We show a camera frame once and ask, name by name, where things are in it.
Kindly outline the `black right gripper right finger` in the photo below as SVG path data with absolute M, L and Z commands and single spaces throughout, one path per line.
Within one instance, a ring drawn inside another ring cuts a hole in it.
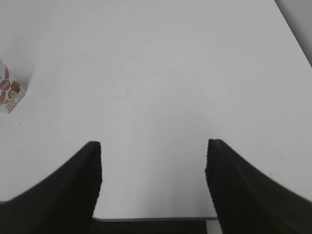
M 310 234 L 311 201 L 288 190 L 220 139 L 209 139 L 207 185 L 224 234 Z

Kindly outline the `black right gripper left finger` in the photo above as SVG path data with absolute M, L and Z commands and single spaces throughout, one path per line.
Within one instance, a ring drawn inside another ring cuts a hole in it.
M 1 203 L 0 232 L 86 234 L 101 184 L 101 145 L 90 141 L 39 184 Z

